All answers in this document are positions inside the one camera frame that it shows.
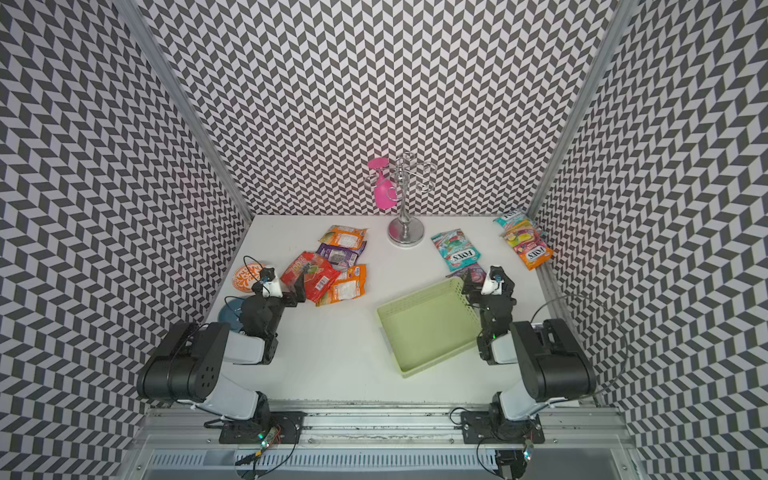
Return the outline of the pink purple Fox's berries bag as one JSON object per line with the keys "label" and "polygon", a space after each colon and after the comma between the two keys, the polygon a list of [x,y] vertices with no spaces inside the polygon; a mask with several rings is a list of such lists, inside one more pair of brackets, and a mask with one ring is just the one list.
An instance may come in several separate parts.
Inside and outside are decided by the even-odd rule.
{"label": "pink purple Fox's berries bag", "polygon": [[473,283],[482,284],[485,281],[486,271],[478,263],[473,263],[451,272],[447,275],[447,278],[460,278],[463,280],[466,275],[469,276]]}

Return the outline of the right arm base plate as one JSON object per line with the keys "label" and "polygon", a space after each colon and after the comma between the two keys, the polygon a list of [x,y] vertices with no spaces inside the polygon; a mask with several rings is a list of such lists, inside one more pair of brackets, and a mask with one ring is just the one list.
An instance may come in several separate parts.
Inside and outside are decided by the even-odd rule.
{"label": "right arm base plate", "polygon": [[465,444],[488,443],[523,444],[531,441],[543,444],[545,436],[538,417],[525,420],[508,420],[501,414],[487,411],[462,411],[458,427]]}

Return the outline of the orange Fox's fruits bag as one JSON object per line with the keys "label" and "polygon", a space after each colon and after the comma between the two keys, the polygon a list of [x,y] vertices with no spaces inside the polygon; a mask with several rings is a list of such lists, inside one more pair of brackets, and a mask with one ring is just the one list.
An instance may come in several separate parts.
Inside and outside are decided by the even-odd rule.
{"label": "orange Fox's fruits bag", "polygon": [[357,299],[365,294],[367,266],[355,265],[341,272],[328,291],[316,302],[316,306],[325,306],[347,300]]}

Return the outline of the red 100 candy bag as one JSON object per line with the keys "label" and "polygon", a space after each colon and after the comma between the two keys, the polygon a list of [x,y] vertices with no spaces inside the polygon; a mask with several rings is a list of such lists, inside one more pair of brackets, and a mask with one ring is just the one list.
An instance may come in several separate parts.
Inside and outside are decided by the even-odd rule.
{"label": "red 100 candy bag", "polygon": [[331,288],[341,272],[323,256],[313,252],[301,253],[283,272],[280,280],[294,288],[300,276],[306,298],[317,303]]}

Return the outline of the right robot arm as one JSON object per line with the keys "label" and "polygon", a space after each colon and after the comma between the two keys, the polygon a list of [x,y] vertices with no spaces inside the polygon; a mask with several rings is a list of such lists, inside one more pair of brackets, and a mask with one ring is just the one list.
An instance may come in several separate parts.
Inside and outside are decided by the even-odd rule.
{"label": "right robot arm", "polygon": [[593,364],[565,320],[513,319],[515,284],[503,268],[491,267],[481,282],[470,273],[461,280],[462,294],[479,313],[480,358],[491,366],[515,366],[520,374],[513,386],[494,395],[489,406],[492,421],[503,425],[529,420],[556,403],[596,392]]}

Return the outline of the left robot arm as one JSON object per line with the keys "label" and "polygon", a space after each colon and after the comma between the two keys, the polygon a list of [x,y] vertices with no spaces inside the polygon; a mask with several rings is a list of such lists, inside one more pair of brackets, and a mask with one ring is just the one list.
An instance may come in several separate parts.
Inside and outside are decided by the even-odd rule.
{"label": "left robot arm", "polygon": [[240,385],[223,368],[270,364],[284,311],[306,300],[304,277],[299,276],[294,286],[278,296],[255,286],[254,294],[241,305],[239,332],[222,322],[173,325],[139,371],[138,396],[187,404],[224,421],[267,428],[271,413],[266,395]]}

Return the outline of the orange candy bag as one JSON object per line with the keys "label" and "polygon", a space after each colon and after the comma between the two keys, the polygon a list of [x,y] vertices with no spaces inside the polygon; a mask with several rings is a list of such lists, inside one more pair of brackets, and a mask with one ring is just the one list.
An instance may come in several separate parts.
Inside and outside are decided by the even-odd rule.
{"label": "orange candy bag", "polygon": [[362,247],[366,235],[366,229],[332,225],[319,239],[319,242],[329,246],[357,250]]}

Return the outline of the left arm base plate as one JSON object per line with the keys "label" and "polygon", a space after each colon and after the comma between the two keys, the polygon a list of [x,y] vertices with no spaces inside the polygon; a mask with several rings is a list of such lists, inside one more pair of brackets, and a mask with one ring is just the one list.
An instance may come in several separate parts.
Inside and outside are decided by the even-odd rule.
{"label": "left arm base plate", "polygon": [[278,430],[275,440],[281,445],[295,445],[299,442],[306,413],[303,411],[278,411],[269,415],[269,419],[259,422],[226,421],[221,429],[220,444],[256,445],[267,438],[273,428]]}

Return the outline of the light green plastic basket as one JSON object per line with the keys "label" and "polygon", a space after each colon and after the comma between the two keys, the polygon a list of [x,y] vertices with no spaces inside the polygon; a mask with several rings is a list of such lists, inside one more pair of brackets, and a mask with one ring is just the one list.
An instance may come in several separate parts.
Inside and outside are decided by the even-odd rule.
{"label": "light green plastic basket", "polygon": [[411,377],[476,345],[481,321],[462,289],[460,279],[450,278],[375,310],[401,377]]}

